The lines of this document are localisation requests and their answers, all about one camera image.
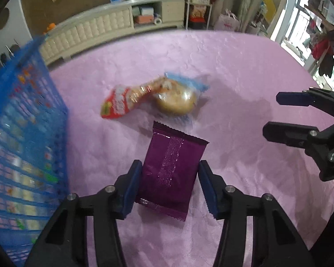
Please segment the purple snack packet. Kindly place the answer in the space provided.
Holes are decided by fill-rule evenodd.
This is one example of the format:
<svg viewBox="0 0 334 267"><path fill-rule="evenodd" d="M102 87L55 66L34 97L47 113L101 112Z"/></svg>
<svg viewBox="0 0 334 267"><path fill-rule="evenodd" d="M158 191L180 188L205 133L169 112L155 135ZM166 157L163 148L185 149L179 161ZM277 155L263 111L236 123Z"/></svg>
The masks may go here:
<svg viewBox="0 0 334 267"><path fill-rule="evenodd" d="M198 164L208 144L155 121L136 202L185 221Z"/></svg>

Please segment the red snack pouch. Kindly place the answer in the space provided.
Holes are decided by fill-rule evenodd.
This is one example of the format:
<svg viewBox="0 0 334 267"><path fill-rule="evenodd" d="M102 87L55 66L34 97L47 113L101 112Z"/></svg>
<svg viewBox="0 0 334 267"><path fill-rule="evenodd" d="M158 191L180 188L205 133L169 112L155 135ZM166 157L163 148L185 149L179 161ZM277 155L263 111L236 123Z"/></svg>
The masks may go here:
<svg viewBox="0 0 334 267"><path fill-rule="evenodd" d="M156 93L163 92L166 80L166 77L159 77L139 86L114 87L101 105L101 117L104 119L123 117Z"/></svg>

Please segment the blue bread packet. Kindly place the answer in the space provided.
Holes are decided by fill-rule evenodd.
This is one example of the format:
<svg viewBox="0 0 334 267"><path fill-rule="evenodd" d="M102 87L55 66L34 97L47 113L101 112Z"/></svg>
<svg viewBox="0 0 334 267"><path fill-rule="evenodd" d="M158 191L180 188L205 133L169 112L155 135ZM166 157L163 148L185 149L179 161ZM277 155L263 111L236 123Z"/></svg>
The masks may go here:
<svg viewBox="0 0 334 267"><path fill-rule="evenodd" d="M192 114L200 106L200 97L210 85L200 77L191 78L173 72L165 72L162 90L154 94L154 104L164 119L188 125Z"/></svg>

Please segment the blue plastic basket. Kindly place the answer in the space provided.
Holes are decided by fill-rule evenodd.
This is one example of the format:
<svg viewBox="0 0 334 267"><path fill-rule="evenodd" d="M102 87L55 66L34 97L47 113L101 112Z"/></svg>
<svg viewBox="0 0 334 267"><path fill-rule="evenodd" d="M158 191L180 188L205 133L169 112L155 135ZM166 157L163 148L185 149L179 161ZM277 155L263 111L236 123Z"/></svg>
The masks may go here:
<svg viewBox="0 0 334 267"><path fill-rule="evenodd" d="M0 245L23 266L69 190L68 109L28 42L0 70Z"/></svg>

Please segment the pink gift bag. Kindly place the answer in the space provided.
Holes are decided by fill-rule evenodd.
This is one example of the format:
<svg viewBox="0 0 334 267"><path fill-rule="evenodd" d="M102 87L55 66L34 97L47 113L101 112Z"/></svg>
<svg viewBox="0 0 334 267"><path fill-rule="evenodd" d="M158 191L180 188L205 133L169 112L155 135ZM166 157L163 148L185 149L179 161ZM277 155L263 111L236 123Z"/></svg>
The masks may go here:
<svg viewBox="0 0 334 267"><path fill-rule="evenodd" d="M228 9L221 13L214 24L215 31L236 31L240 22L238 18Z"/></svg>

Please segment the white metal shelf rack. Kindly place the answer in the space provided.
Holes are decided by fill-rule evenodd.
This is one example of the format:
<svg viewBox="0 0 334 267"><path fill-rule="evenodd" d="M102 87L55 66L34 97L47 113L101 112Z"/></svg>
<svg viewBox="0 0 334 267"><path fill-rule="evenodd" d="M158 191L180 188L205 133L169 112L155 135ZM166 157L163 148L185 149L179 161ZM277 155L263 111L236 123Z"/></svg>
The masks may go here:
<svg viewBox="0 0 334 267"><path fill-rule="evenodd" d="M208 30L216 0L185 0L185 29Z"/></svg>

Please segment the white TV cabinet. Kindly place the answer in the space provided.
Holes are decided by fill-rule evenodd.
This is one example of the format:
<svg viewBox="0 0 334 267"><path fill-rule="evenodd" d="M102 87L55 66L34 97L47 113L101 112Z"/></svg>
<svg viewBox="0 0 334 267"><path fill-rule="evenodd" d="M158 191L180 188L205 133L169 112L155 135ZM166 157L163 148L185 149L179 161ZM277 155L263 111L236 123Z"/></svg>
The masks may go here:
<svg viewBox="0 0 334 267"><path fill-rule="evenodd" d="M133 9L153 7L157 15L152 22L138 24ZM184 24L185 0L129 0L104 4L81 12L50 30L40 47L46 65L103 43L141 32L181 28Z"/></svg>

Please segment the oranges on plate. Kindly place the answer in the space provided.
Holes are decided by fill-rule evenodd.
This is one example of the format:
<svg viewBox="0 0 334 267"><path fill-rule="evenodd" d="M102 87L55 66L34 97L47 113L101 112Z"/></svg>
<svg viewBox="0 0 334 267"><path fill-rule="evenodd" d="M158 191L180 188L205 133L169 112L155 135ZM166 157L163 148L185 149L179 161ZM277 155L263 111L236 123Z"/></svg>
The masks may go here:
<svg viewBox="0 0 334 267"><path fill-rule="evenodd" d="M51 30L53 30L55 27L56 27L56 24L54 24L54 23L49 24L49 25L47 26L47 28L46 28L44 34L47 34L47 33L50 32Z"/></svg>

